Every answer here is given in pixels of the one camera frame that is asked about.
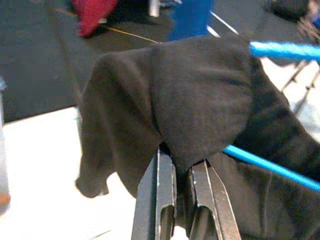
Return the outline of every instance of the floor mat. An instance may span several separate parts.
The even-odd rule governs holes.
[[[6,123],[74,106],[76,103],[60,46],[48,23],[44,2],[1,2],[0,28],[1,33],[5,34],[0,34],[0,76],[8,86],[3,96]],[[152,44],[147,39],[163,42],[173,27],[170,9],[162,10],[159,18],[153,18],[147,14],[146,3],[138,0],[122,1],[109,16],[107,25],[101,26],[91,38],[80,38],[77,36],[77,17],[66,12],[63,1],[55,2],[58,29],[81,88],[101,55],[146,47]],[[264,2],[215,0],[214,13],[240,34],[254,34],[259,41],[301,42],[296,25],[265,13]],[[214,16],[209,25],[221,36],[231,31]],[[276,61],[282,65],[289,62]]]
[[[63,9],[64,4],[55,7]],[[112,51],[144,48],[152,42],[125,32],[164,41],[172,21],[162,14],[148,17],[141,4],[121,4],[108,25],[93,37],[77,36],[77,17],[56,13],[58,30],[68,49],[81,87],[89,79],[96,60]],[[75,104],[61,49],[48,23],[44,0],[8,0],[0,10],[0,76],[7,83],[3,94],[5,122],[63,109]]]

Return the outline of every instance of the white surface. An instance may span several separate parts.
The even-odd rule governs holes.
[[[99,239],[130,239],[135,199],[116,174],[107,196],[89,199],[75,188],[74,118],[69,108],[4,127],[11,205],[0,217],[1,240],[89,240],[108,230]]]

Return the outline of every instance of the black garment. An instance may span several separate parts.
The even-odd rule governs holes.
[[[135,196],[164,141],[178,182],[193,164],[210,161],[243,236],[319,237],[320,194],[220,153],[234,143],[320,181],[320,145],[250,56],[244,37],[194,37],[109,53],[96,64],[80,112],[77,186],[84,195],[95,197],[117,171]]]

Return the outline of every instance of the black fabric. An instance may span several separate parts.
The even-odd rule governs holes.
[[[250,57],[244,37],[194,37],[107,54],[94,68],[80,112],[77,187],[84,195],[98,195],[117,171],[136,196],[165,141],[178,187],[203,158],[217,169],[243,236],[319,236],[319,193],[220,153],[234,143],[320,180],[320,145],[297,121],[259,60]]]

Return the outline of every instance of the red object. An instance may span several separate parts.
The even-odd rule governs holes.
[[[72,0],[80,18],[78,35],[89,36],[100,19],[107,17],[116,7],[118,0]]]

